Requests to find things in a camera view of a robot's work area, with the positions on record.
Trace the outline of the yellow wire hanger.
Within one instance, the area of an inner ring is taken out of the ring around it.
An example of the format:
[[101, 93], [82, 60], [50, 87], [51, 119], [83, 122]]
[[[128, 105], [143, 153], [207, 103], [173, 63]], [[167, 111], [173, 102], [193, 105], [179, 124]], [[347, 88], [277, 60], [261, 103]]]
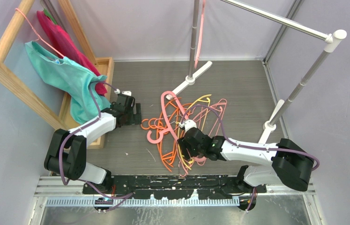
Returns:
[[[208, 103], [208, 105], [210, 104], [210, 97], [211, 95], [204, 95], [204, 96], [201, 96], [200, 98], [196, 99], [193, 103], [190, 104], [190, 106], [188, 107], [191, 108], [192, 106], [196, 105], [198, 102], [204, 102], [204, 103]], [[178, 156], [178, 159], [179, 159], [179, 164], [178, 164], [178, 168], [179, 168], [179, 176], [180, 177], [186, 177], [189, 173], [189, 171], [191, 170], [191, 167], [193, 166], [193, 164], [195, 162], [197, 162], [197, 164], [199, 164], [200, 162], [202, 162], [202, 159], [198, 159], [197, 161], [191, 157], [191, 159], [184, 159], [184, 156], [181, 152], [181, 149], [180, 149], [180, 146], [178, 144], [176, 144], [177, 146], [177, 156]]]

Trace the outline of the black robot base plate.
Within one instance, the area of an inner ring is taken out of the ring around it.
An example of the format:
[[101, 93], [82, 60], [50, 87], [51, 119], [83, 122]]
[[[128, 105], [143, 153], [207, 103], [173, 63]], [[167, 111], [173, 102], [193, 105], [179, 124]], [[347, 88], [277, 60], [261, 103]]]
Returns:
[[109, 185], [97, 185], [105, 195], [132, 196], [122, 203], [123, 207], [158, 206], [237, 206], [252, 210], [251, 194], [266, 193], [265, 185], [248, 188], [241, 179], [229, 175], [114, 175]]

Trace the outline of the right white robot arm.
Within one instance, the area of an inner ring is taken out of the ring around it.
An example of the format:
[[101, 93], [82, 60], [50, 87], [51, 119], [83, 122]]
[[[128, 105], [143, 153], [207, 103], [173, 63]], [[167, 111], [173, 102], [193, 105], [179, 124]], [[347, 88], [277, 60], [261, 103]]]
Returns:
[[187, 160], [203, 156], [211, 161], [245, 162], [236, 180], [238, 190], [244, 193], [266, 184], [283, 184], [304, 192], [318, 165], [312, 155], [286, 138], [268, 144], [242, 142], [220, 135], [209, 137], [193, 127], [177, 142]]

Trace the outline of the thick pink plastic hanger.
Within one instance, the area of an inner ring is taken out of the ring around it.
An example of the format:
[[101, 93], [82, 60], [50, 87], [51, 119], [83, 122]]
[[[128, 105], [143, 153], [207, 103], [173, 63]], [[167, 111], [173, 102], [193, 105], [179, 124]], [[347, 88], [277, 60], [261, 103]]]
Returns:
[[201, 8], [201, 21], [200, 21], [200, 29], [199, 29], [199, 36], [198, 36], [198, 45], [197, 45], [197, 51], [196, 51], [195, 60], [194, 60], [194, 68], [195, 69], [197, 68], [197, 64], [198, 64], [198, 61], [200, 58], [200, 53], [201, 53], [205, 5], [206, 5], [206, 0], [203, 0], [202, 8]]

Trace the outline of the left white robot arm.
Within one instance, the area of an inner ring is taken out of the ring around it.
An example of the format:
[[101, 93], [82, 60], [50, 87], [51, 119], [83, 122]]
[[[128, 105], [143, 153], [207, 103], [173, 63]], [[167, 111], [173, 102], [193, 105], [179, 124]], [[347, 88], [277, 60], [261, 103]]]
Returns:
[[57, 129], [51, 139], [44, 168], [65, 179], [94, 183], [102, 194], [111, 191], [111, 172], [87, 162], [87, 147], [102, 135], [121, 126], [141, 124], [141, 104], [124, 93], [91, 121], [71, 130]]

